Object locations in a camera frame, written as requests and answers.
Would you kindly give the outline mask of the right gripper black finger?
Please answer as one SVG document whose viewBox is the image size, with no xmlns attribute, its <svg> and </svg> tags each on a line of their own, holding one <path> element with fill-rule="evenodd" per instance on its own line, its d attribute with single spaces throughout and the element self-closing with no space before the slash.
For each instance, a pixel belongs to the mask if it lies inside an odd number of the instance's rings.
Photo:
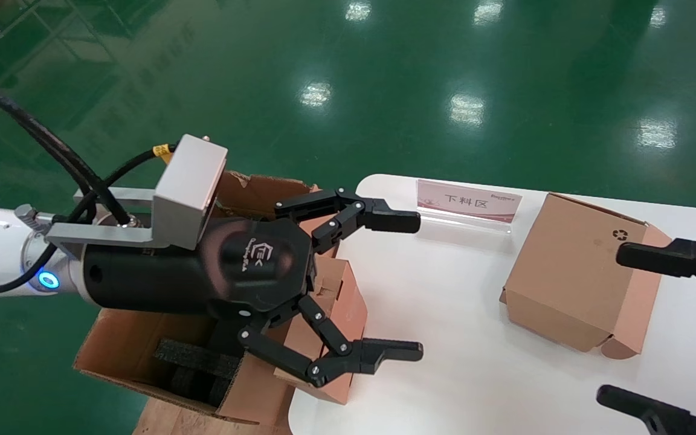
<svg viewBox="0 0 696 435">
<path fill-rule="evenodd" d="M 665 247 L 625 242 L 617 250 L 616 262 L 630 269 L 696 278 L 696 240 L 673 239 Z"/>
<path fill-rule="evenodd" d="M 596 401 L 603 407 L 640 419 L 649 434 L 696 434 L 696 416 L 685 408 L 613 385 L 600 386 Z"/>
</svg>

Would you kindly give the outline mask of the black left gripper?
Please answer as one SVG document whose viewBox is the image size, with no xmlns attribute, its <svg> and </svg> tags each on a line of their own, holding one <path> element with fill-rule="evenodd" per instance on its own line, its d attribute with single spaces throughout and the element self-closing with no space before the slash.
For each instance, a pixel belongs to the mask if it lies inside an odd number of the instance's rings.
<svg viewBox="0 0 696 435">
<path fill-rule="evenodd" d="M 315 275 L 309 234 L 295 221 L 213 219 L 196 248 L 88 245 L 83 278 L 102 308 L 279 320 Z"/>
</svg>

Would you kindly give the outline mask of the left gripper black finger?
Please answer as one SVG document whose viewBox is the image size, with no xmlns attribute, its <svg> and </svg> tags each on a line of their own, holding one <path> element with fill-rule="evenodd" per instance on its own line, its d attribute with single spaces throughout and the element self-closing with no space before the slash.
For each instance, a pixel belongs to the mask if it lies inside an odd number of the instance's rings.
<svg viewBox="0 0 696 435">
<path fill-rule="evenodd" d="M 311 232 L 312 249 L 324 254 L 341 240 L 364 227 L 372 231 L 414 234 L 422 225 L 421 215 L 412 210 L 394 210 L 379 198 L 365 198 L 342 187 L 293 196 L 275 204 L 276 219 L 296 223 L 327 217 Z"/>
<path fill-rule="evenodd" d="M 317 333 L 329 350 L 323 357 L 311 360 L 268 338 L 263 331 L 271 320 L 254 320 L 239 331 L 239 342 L 249 353 L 285 373 L 315 387 L 323 387 L 346 373 L 373 375 L 386 360 L 420 361 L 424 355 L 422 343 L 414 341 L 362 338 L 348 341 L 310 295 L 296 300 L 294 312 L 301 314 L 306 324 Z"/>
</svg>

